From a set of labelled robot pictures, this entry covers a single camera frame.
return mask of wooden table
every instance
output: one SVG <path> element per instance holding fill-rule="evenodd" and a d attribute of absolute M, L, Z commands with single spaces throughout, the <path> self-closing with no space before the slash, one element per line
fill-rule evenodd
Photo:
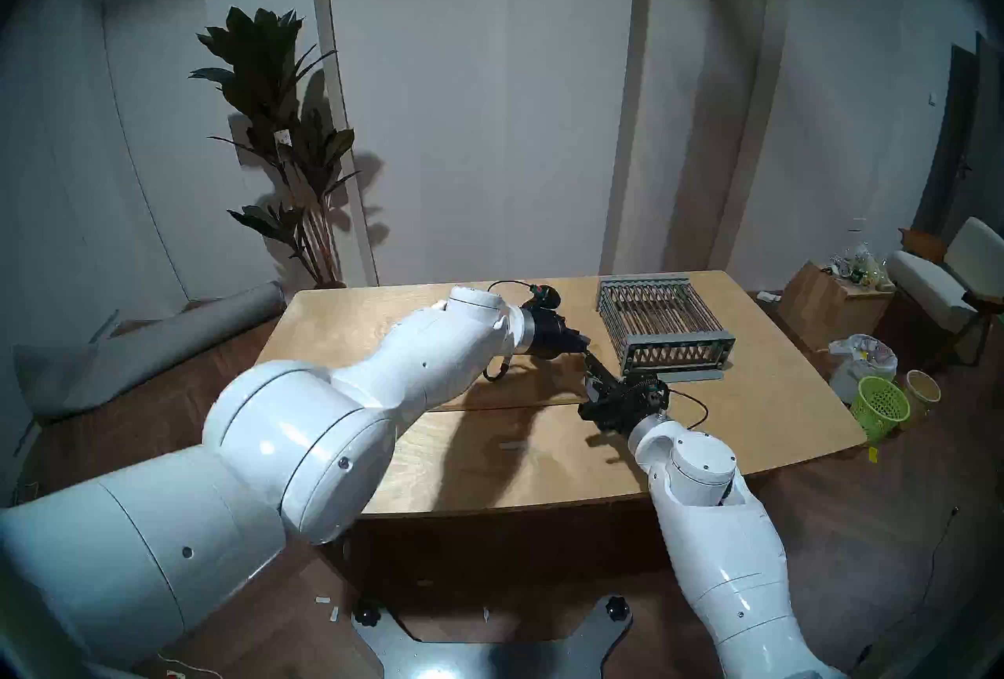
<path fill-rule="evenodd" d="M 724 378 L 675 385 L 704 401 L 702 426 L 736 452 L 745 473 L 845 449 L 864 434 L 812 366 L 742 288 L 722 271 L 690 274 L 695 289 L 736 336 Z M 559 313 L 592 340 L 614 374 L 619 364 L 595 310 L 596 276 L 537 279 L 561 293 Z M 371 353 L 391 325 L 446 297 L 452 283 L 305 290 L 297 293 L 258 362 L 295 359 L 328 367 Z M 487 282 L 470 286 L 486 288 Z M 499 285 L 511 302 L 525 288 Z M 391 467 L 364 514 L 429 514 L 542 506 L 647 492 L 619 438 L 581 420 L 581 356 L 518 356 L 506 377 L 479 378 L 466 393 L 424 414 L 398 441 Z M 688 424 L 702 410 L 674 396 L 670 414 Z"/>

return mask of wire cage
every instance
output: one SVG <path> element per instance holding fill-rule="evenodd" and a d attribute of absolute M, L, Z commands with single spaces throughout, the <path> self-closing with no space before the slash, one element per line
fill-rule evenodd
<path fill-rule="evenodd" d="M 686 274 L 601 277 L 596 310 L 621 376 L 655 372 L 666 382 L 721 379 L 736 342 Z"/>

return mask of black knob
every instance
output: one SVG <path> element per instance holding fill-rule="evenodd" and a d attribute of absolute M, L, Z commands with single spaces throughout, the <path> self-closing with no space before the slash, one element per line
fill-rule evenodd
<path fill-rule="evenodd" d="M 626 620 L 628 612 L 630 611 L 628 602 L 620 596 L 610 596 L 610 600 L 606 602 L 606 614 L 610 616 L 613 622 L 623 622 Z"/>
<path fill-rule="evenodd" d="M 355 606 L 355 622 L 363 628 L 372 628 L 380 622 L 380 610 L 367 601 L 360 601 Z"/>

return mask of potted plant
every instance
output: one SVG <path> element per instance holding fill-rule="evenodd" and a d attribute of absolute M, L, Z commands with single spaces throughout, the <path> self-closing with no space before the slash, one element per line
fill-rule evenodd
<path fill-rule="evenodd" d="M 287 245 L 318 287 L 343 287 L 331 229 L 331 193 L 357 173 L 339 176 L 341 158 L 355 134 L 352 129 L 324 129 L 316 107 L 297 115 L 297 82 L 333 53 L 305 66 L 314 44 L 294 60 L 301 25 L 293 11 L 277 16 L 258 9 L 253 20 L 231 7 L 226 28 L 210 27 L 208 34 L 197 34 L 231 68 L 196 69 L 191 76 L 216 82 L 227 103 L 250 122 L 247 145 L 222 136 L 212 140 L 262 158 L 285 186 L 277 206 L 244 206 L 240 213 L 228 209 L 234 220 Z"/>

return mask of gray metal frame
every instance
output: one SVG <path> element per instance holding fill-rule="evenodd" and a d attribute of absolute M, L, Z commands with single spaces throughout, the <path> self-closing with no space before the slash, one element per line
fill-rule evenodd
<path fill-rule="evenodd" d="M 632 624 L 619 596 L 604 596 L 564 639 L 502 644 L 416 641 L 376 604 L 362 605 L 352 628 L 384 665 L 384 676 L 428 679 L 601 679 L 602 664 Z"/>
<path fill-rule="evenodd" d="M 667 382 L 721 379 L 736 341 L 683 273 L 600 277 L 596 310 L 621 375 L 654 372 Z"/>

